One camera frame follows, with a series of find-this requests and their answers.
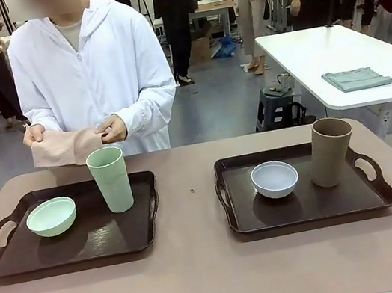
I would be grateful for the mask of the person's right hand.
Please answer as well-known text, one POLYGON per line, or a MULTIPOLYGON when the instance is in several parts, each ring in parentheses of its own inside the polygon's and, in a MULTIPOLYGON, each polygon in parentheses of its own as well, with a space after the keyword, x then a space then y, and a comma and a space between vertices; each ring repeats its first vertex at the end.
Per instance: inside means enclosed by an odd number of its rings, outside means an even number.
POLYGON ((42 142, 45 127, 40 124, 32 125, 26 128, 23 142, 27 147, 32 147, 34 142, 42 142))

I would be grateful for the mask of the person's left hand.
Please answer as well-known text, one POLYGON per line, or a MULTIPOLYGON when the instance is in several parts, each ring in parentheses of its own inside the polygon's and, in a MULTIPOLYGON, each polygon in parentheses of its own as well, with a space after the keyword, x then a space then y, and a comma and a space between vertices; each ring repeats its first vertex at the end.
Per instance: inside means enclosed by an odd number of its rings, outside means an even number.
POLYGON ((104 144, 125 141, 128 135, 124 121, 116 114, 112 114, 95 132, 101 135, 104 144))

